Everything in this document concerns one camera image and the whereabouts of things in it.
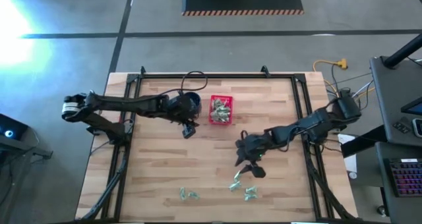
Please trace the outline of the black phone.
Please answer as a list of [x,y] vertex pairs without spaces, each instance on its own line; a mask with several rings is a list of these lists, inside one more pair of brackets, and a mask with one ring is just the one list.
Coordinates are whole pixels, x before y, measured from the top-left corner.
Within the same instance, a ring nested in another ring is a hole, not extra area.
[[422,119],[413,119],[412,125],[415,136],[422,138]]

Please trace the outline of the red plastic basket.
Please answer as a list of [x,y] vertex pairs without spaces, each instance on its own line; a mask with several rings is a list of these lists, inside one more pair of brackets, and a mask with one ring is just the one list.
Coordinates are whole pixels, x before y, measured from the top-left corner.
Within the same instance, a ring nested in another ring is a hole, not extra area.
[[[226,107],[229,107],[231,109],[230,110],[230,113],[229,113],[230,121],[228,123],[223,123],[223,122],[215,123],[212,120],[211,115],[212,114],[216,114],[216,112],[215,112],[216,108],[213,108],[213,101],[215,99],[220,99],[222,101],[225,101],[225,103],[226,103],[225,106]],[[231,96],[211,95],[210,105],[209,105],[209,113],[208,113],[208,121],[209,121],[209,123],[210,124],[213,124],[213,125],[230,125],[232,123],[232,117],[233,117],[233,98]]]

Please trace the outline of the black pole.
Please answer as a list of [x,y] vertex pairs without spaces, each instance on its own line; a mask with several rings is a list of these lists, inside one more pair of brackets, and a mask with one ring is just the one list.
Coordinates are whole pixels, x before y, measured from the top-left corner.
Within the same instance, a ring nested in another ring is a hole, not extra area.
[[382,59],[383,65],[388,69],[395,69],[396,66],[402,62],[405,58],[410,56],[412,53],[415,53],[418,49],[422,47],[422,34],[419,34],[417,37],[413,38],[410,42],[405,44],[402,48],[397,50],[391,56]]

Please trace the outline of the black aluminium table frame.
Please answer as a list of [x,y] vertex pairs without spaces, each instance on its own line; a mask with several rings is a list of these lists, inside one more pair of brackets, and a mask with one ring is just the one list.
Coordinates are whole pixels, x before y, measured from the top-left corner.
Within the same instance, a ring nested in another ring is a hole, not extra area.
[[[319,72],[261,72],[195,74],[113,73],[105,94],[140,96],[186,86],[197,89],[202,99],[196,134],[185,139],[181,125],[162,119],[147,119],[128,113],[104,111],[113,122],[133,121],[133,139],[128,148],[107,144],[106,136],[95,137],[89,153],[76,218],[85,216],[99,200],[106,184],[128,154],[128,169],[122,176],[99,219],[131,223],[234,223],[314,221],[326,215],[324,196],[313,196],[304,160],[303,144],[296,138],[287,152],[268,152],[260,162],[266,176],[256,179],[246,173],[242,188],[231,192],[238,171],[235,141],[242,130],[260,133],[273,126],[294,123],[327,104]],[[230,125],[208,121],[211,95],[233,98]],[[246,202],[245,188],[256,186],[257,199]],[[185,188],[182,201],[179,189]],[[196,192],[200,199],[188,197]]]

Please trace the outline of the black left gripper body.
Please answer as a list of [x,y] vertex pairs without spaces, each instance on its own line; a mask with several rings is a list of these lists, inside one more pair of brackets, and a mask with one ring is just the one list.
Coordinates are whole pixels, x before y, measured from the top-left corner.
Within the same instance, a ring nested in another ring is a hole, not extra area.
[[177,97],[168,101],[167,119],[183,125],[182,134],[185,139],[195,134],[195,127],[198,126],[195,121],[198,117],[191,111],[191,101],[186,93],[180,92]]

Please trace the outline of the tablet screen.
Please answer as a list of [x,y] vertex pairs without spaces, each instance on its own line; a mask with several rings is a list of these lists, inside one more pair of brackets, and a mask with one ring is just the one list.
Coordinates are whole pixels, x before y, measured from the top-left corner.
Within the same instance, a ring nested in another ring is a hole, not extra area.
[[422,116],[422,97],[401,107],[402,113]]

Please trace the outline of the black hazard-striped floor mat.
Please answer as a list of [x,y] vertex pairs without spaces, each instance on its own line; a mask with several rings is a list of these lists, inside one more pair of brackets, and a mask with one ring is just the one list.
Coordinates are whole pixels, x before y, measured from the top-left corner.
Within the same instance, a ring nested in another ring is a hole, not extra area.
[[182,0],[183,16],[302,15],[301,0]]

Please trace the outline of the dark grey desk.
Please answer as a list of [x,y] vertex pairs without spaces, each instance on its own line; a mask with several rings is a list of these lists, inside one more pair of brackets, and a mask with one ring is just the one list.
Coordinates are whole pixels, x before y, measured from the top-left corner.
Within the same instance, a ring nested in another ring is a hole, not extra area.
[[[370,67],[387,141],[422,146],[422,138],[415,136],[412,126],[412,120],[422,119],[422,116],[402,113],[400,110],[404,105],[422,97],[422,67],[413,61],[405,60],[395,69],[388,69],[380,57],[372,58]],[[407,134],[402,134],[392,126],[402,117],[411,122],[412,131]]]
[[386,209],[392,224],[422,224],[422,197],[398,198],[392,190],[384,167],[385,159],[422,158],[422,147],[377,142],[375,144],[380,164]]

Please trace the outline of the dark blue mug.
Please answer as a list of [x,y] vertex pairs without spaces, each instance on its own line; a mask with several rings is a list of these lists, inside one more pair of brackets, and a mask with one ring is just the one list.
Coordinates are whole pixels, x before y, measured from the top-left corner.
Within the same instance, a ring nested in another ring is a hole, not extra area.
[[202,110],[201,98],[195,92],[188,92],[186,95],[191,101],[191,111],[194,113],[195,117],[198,117]]

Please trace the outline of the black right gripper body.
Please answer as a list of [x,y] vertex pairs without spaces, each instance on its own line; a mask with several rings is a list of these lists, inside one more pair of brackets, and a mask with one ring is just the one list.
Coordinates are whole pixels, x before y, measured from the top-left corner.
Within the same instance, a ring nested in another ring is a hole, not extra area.
[[246,130],[241,131],[241,138],[235,142],[237,151],[244,151],[245,161],[253,166],[251,173],[255,178],[264,178],[266,172],[258,165],[258,161],[267,151],[267,140],[264,136],[248,134]]

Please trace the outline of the black device with blue light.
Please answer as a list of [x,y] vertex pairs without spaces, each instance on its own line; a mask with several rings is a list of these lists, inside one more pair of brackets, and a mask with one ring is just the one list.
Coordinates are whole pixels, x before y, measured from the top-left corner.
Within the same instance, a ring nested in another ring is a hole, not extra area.
[[1,136],[21,141],[27,130],[28,125],[0,113]]

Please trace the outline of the black desk leg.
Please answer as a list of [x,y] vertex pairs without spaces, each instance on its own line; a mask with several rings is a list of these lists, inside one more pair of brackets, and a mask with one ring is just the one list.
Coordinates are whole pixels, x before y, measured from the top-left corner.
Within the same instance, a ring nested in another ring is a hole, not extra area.
[[344,158],[372,148],[376,142],[387,142],[384,125],[380,125],[369,132],[355,137],[341,145]]

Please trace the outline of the backlit black keyboard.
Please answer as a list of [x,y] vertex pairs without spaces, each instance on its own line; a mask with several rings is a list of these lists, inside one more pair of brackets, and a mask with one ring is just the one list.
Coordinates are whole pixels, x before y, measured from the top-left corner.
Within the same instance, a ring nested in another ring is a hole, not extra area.
[[396,197],[422,197],[422,158],[385,159],[384,167]]

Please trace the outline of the small black pad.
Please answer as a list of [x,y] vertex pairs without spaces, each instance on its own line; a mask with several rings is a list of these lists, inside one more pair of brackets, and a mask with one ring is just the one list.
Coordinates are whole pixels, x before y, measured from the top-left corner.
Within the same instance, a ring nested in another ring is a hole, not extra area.
[[407,134],[412,131],[411,122],[406,117],[402,117],[398,121],[394,122],[392,126],[401,132],[402,134]]

